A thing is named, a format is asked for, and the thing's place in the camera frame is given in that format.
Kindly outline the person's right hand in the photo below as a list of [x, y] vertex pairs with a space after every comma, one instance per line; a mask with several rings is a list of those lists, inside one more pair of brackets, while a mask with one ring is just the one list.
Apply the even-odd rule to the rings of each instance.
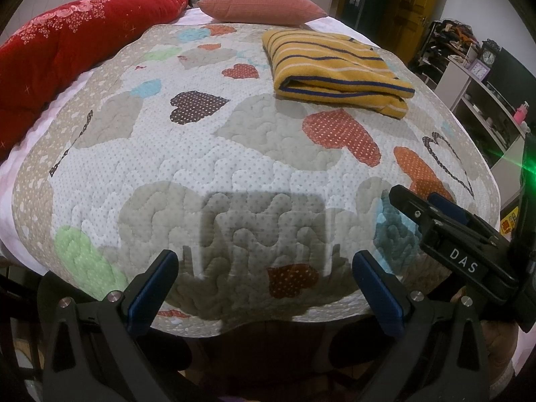
[[484, 321], [481, 328], [487, 351], [490, 399], [494, 399], [514, 377], [513, 356], [517, 348], [519, 327], [515, 323]]

